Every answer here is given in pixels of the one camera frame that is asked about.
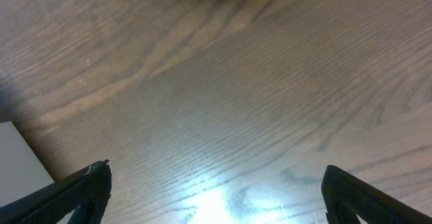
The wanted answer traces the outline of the white box with pink interior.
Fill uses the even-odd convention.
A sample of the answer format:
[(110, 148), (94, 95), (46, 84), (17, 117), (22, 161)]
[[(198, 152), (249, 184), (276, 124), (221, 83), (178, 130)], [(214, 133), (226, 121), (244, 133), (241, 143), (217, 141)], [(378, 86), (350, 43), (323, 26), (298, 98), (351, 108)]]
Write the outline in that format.
[(54, 180), (12, 122), (3, 122), (0, 131), (1, 206), (5, 206)]

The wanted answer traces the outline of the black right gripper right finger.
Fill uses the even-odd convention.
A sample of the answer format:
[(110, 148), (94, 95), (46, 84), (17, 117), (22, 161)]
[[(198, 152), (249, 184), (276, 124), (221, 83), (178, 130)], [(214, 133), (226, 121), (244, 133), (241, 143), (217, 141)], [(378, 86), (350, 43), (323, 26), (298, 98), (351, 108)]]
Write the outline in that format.
[(321, 193), (329, 224), (431, 224), (431, 217), (405, 205), (348, 172), (327, 166)]

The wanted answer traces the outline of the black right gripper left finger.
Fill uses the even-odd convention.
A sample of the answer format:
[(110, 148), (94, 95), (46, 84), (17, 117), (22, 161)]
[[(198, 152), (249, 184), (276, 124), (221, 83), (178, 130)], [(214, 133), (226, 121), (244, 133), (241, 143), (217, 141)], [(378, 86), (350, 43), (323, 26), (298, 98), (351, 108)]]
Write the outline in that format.
[(50, 184), (1, 207), (1, 223), (99, 224), (111, 197), (112, 174), (108, 160), (97, 161), (61, 181)]

